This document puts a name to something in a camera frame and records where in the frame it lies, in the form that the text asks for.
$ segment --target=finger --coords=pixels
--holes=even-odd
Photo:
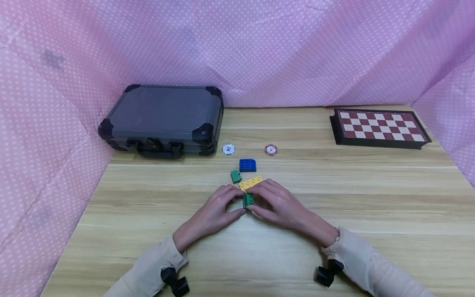
[[[283,191],[288,191],[286,188],[284,188],[283,185],[279,184],[278,182],[276,182],[276,181],[274,181],[274,180],[271,180],[270,178],[267,179],[267,182],[268,182],[269,184],[273,185],[273,186],[276,187],[276,188],[279,188],[279,189],[281,189],[281,190],[283,190]]]
[[[285,197],[285,192],[277,187],[275,187],[273,184],[269,182],[261,182],[262,187],[268,189],[271,193],[279,196],[279,197]]]
[[[232,189],[237,189],[237,188],[233,186],[232,184],[222,185],[211,195],[211,198],[216,199],[218,197],[221,197],[222,195],[224,195],[225,193],[229,192]]]
[[[260,182],[257,185],[255,185],[254,187],[252,187],[250,189],[247,189],[247,192],[252,193],[252,194],[258,194],[262,198],[264,198],[267,202],[269,202],[272,206],[275,206],[277,195],[273,194],[271,191],[266,189],[261,184],[262,183]]]
[[[229,225],[230,223],[234,222],[235,220],[239,219],[242,215],[246,213],[244,208],[240,208],[238,210],[227,212],[224,214],[224,223],[225,226]]]
[[[244,192],[233,186],[233,189],[224,193],[223,195],[218,197],[218,199],[220,201],[223,201],[225,204],[228,204],[234,197],[242,195],[244,195]]]
[[[277,222],[277,214],[273,211],[270,211],[270,210],[266,210],[266,209],[263,209],[263,208],[260,208],[258,207],[257,205],[255,204],[252,204],[252,205],[249,205],[247,207],[247,209],[249,209],[250,211],[252,211],[253,213],[255,213],[256,215],[258,215],[259,217],[262,217],[266,220],[269,220],[271,222]]]

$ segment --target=black wrist strap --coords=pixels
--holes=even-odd
[[[165,284],[171,287],[171,292],[175,297],[182,297],[190,291],[186,277],[178,279],[177,272],[173,267],[162,269],[160,277]]]
[[[340,271],[343,271],[345,266],[340,261],[335,259],[328,260],[328,268],[319,266],[315,272],[315,281],[324,285],[325,287],[330,287]]]

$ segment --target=hand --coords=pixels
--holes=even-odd
[[[173,234],[177,250],[182,253],[193,242],[203,236],[219,231],[246,213],[241,208],[226,212],[226,205],[244,192],[232,184],[220,186],[208,201]]]
[[[303,232],[324,247],[332,245],[340,235],[338,229],[308,210],[289,190],[273,180],[260,182],[247,192],[260,195],[272,206],[271,210],[255,204],[247,207],[272,223]]]

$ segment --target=yellow lego plate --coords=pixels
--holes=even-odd
[[[254,187],[255,185],[257,185],[261,181],[262,181],[262,178],[261,178],[260,175],[258,175],[256,177],[253,177],[253,178],[247,180],[247,181],[240,182],[239,183],[239,188],[241,189],[241,191],[245,191],[249,188]]]

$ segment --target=pink backdrop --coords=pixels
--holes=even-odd
[[[130,83],[226,106],[408,104],[472,184],[475,1],[0,0],[0,296],[38,296]]]

